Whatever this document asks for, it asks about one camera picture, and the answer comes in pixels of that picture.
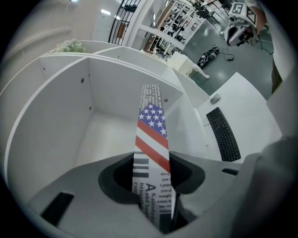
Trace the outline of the white dressing table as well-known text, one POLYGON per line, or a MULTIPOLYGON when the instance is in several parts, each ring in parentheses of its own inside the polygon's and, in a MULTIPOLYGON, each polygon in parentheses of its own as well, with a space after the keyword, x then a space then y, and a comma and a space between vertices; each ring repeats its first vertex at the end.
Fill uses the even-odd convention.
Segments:
POLYGON ((173 53, 171 58, 167 61, 167 64, 187 77, 189 77, 189 74, 195 70, 205 78, 210 78, 210 76, 205 74, 197 64, 190 60, 186 55, 177 51, 173 53))

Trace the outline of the person's white shirt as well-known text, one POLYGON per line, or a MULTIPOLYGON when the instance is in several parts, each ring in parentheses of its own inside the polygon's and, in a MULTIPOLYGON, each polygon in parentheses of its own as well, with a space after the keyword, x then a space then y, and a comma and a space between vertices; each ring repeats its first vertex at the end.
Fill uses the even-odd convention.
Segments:
POLYGON ((282 138, 258 155, 239 212, 236 238, 298 238, 298 54, 276 17, 285 12, 267 0, 245 0, 265 13, 273 43, 269 102, 281 119, 282 138))

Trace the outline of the white storage rack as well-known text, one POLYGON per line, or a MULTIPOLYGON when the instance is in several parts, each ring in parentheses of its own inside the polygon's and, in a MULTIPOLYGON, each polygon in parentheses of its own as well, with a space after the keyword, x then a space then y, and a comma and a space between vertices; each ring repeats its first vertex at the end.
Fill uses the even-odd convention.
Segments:
POLYGON ((122 45, 167 61, 205 22, 196 12, 190 0, 140 0, 122 45))

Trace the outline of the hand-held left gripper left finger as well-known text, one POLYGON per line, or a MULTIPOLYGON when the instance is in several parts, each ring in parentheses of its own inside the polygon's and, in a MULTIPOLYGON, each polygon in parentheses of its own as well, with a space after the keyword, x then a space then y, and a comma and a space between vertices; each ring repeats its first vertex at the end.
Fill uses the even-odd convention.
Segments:
POLYGON ((29 201, 49 238, 160 238, 131 191, 133 153, 75 167, 29 201))

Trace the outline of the black bag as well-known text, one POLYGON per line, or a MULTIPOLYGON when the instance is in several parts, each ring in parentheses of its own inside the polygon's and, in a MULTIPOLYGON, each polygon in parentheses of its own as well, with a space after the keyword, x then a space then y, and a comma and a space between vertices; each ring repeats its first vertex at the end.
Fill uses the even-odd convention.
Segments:
POLYGON ((216 59, 216 57, 219 54, 219 47, 216 45, 213 45, 211 49, 205 51, 200 59, 197 62, 197 65, 202 68, 204 67, 209 61, 212 61, 216 59))

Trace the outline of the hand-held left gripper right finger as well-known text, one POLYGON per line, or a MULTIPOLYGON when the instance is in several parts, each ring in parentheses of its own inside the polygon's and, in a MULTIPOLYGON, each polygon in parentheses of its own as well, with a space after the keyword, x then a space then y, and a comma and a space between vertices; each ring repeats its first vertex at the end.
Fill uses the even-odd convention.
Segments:
POLYGON ((170 238, 232 238, 247 192, 247 160, 231 163, 170 152, 183 182, 175 186, 178 214, 186 225, 170 238))

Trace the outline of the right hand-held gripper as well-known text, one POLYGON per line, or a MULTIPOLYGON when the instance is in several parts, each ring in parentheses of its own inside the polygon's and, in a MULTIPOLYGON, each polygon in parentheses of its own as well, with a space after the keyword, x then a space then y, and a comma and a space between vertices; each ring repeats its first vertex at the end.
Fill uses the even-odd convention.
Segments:
POLYGON ((240 46, 253 38, 250 26, 257 27, 257 15, 245 3, 235 2, 229 11, 229 23, 226 43, 228 46, 240 46))

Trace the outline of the black metal gate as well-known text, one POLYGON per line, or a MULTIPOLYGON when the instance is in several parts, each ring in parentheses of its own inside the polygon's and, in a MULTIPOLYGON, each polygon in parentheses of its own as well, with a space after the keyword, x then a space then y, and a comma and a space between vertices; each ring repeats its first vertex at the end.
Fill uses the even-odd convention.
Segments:
POLYGON ((122 0, 115 14, 108 43, 122 45, 132 17, 141 0, 122 0))

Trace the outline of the person's right forearm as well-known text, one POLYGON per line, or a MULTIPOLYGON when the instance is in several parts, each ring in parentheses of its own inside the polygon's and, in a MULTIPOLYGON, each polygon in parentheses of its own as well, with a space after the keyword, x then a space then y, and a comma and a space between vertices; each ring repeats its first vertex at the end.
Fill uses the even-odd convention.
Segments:
POLYGON ((257 7, 251 7, 251 10, 256 14, 257 21, 256 21, 256 32, 257 34, 260 33, 260 31, 264 28, 264 26, 267 23, 265 13, 263 10, 257 8, 257 7))

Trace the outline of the white shelving desk unit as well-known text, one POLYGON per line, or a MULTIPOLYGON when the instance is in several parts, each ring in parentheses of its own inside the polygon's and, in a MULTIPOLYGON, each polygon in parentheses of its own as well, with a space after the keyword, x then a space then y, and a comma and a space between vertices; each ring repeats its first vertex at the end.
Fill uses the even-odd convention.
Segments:
POLYGON ((152 76, 162 86, 169 149, 192 156, 218 160, 219 148, 207 113, 219 107, 234 133, 240 155, 245 158, 277 141, 281 131, 266 100, 242 75, 235 73, 217 93, 220 100, 211 104, 207 95, 193 80, 180 71, 138 50, 100 41, 82 42, 86 53, 48 53, 20 69, 13 77, 0 82, 0 159, 4 158, 11 129, 31 96, 51 77, 81 60, 71 80, 86 79, 90 92, 82 100, 92 99, 93 110, 110 118, 102 126, 123 129, 132 119, 123 111, 124 102, 138 99, 132 84, 142 85, 142 75, 152 76))

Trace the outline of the black keyboard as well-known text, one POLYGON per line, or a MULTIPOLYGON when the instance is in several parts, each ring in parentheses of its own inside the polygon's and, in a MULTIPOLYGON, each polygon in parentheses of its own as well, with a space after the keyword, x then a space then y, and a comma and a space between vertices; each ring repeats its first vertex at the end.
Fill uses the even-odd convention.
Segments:
POLYGON ((232 129, 219 107, 206 114, 215 135, 222 161, 234 162, 241 159, 232 129))

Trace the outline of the green plant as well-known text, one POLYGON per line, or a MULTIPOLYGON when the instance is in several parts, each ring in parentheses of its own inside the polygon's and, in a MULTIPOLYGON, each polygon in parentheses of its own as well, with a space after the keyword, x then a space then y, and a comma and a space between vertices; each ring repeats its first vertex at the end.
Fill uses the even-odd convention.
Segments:
POLYGON ((83 47, 82 43, 79 42, 77 39, 65 40, 64 42, 58 44, 56 49, 54 50, 55 53, 68 53, 68 52, 75 52, 75 53, 83 53, 86 51, 86 48, 83 47))

